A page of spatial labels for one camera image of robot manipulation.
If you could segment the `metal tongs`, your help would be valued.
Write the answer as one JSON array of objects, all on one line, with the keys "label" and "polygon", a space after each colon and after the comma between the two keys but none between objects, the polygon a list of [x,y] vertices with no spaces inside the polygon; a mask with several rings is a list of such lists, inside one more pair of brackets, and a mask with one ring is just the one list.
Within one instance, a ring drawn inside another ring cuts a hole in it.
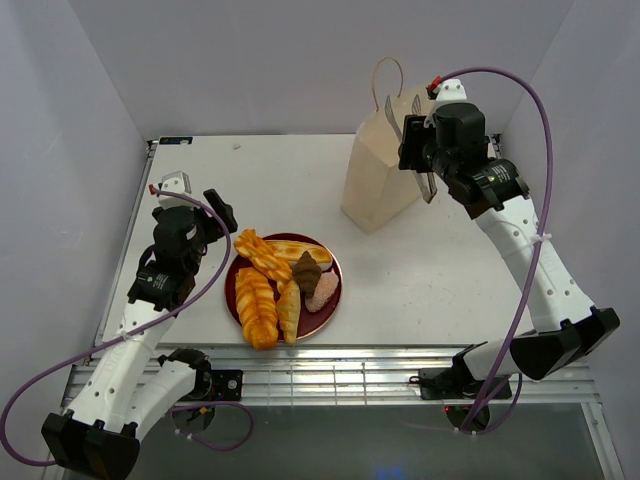
[{"label": "metal tongs", "polygon": [[438,189],[434,173],[427,170],[427,161],[423,158],[423,149],[427,140],[428,112],[423,111],[421,96],[416,93],[410,97],[410,113],[404,118],[403,128],[400,128],[399,117],[396,115],[394,101],[390,95],[385,98],[384,115],[399,142],[398,168],[413,172],[422,199],[430,204]]}]

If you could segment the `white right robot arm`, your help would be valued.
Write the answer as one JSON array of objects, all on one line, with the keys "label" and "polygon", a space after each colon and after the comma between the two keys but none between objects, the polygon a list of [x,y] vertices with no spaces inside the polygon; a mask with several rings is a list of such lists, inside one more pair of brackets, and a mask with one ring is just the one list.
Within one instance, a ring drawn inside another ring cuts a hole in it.
[{"label": "white right robot arm", "polygon": [[433,378],[417,377],[432,398],[475,397],[514,374],[541,380],[589,355],[620,325],[615,311],[596,307],[562,263],[515,164],[488,149],[485,117],[471,103],[404,120],[400,169],[445,183],[505,262],[533,325],[511,340],[466,348]]}]

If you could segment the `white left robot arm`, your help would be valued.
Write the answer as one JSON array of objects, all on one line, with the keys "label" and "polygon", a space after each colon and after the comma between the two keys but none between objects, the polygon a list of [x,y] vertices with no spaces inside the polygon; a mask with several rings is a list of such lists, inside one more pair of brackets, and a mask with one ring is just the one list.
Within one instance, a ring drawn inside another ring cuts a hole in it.
[{"label": "white left robot arm", "polygon": [[238,228],[232,207],[209,189],[200,203],[168,185],[150,188],[158,198],[153,243],[141,254],[119,328],[78,396],[41,429],[57,465],[97,479],[124,479],[141,443],[181,398],[205,397],[212,387],[208,360],[179,351],[138,385],[156,346],[177,315],[199,298],[195,277],[210,244]]}]

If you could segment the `pink sugared bun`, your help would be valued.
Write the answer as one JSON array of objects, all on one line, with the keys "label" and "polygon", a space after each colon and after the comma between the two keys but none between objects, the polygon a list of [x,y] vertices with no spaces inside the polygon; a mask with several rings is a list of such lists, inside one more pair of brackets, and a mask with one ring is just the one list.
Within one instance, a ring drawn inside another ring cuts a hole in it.
[{"label": "pink sugared bun", "polygon": [[320,311],[331,299],[339,286],[339,276],[333,271],[321,274],[314,293],[305,299],[306,309],[315,313]]}]

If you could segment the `brown chocolate croissant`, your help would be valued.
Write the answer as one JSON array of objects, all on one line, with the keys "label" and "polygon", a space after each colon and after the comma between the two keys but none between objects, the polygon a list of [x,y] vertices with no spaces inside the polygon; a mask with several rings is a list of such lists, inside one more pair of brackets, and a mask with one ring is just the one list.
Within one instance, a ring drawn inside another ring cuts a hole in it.
[{"label": "brown chocolate croissant", "polygon": [[308,251],[305,251],[292,268],[293,279],[300,291],[309,298],[316,288],[322,270]]}]

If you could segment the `small pale baguette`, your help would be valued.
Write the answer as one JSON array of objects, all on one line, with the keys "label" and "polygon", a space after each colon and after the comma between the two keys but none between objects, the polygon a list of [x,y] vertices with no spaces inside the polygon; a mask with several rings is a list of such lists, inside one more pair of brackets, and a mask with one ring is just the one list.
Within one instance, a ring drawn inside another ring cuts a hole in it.
[{"label": "small pale baguette", "polygon": [[284,341],[289,345],[294,345],[297,341],[301,312],[301,293],[298,284],[294,280],[291,280],[282,289],[276,302],[276,311]]}]

